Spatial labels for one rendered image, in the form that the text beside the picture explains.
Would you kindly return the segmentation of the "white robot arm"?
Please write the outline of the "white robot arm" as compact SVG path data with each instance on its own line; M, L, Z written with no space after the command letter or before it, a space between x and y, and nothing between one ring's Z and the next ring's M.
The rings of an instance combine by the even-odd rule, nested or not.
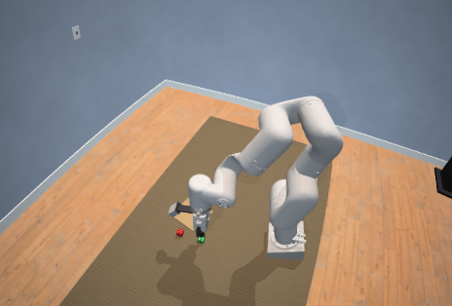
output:
M253 176L266 171L292 144L290 125L301 123L305 136L314 147L309 143L304 148L288 170L286 179L277 181L270 192L270 222L275 230L271 234L272 243L279 249L292 249L298 243L306 244L306 240L301 239L306 235L301 234L297 224L317 205L318 176L341 152L343 138L316 96L270 105L260 112L258 123L257 136L241 153L228 156L219 165L213 184L203 174L190 178L190 206L177 202L170 206L169 215L175 217L180 212L187 212L200 217L211 210L211 205L232 207L236 203L237 176L242 171Z

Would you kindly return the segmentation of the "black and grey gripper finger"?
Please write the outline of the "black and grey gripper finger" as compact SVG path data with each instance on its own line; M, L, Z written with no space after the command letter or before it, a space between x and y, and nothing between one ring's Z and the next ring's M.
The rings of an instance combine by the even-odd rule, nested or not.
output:
M202 233L201 227L197 226L196 235L198 238L200 238L200 237L202 238L205 236L205 233L204 232Z

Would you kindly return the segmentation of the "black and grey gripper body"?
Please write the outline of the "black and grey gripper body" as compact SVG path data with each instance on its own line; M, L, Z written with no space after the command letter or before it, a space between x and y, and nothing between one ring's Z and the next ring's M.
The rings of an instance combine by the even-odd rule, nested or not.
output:
M207 219L207 213L200 215L200 217L197 217L194 213L193 213L193 228L194 231L197 230L197 226L201 227L202 232L206 232L207 231L207 227L208 227L208 221L209 218Z

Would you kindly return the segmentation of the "tan square mat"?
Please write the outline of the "tan square mat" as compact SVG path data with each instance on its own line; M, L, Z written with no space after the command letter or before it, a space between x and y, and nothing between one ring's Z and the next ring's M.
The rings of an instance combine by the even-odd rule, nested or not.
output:
M190 206L189 204L189 198L184 201L181 205ZM181 212L177 216L174 217L179 222L181 222L183 225L188 227L190 230L194 232L193 229L193 213L187 213L187 212Z

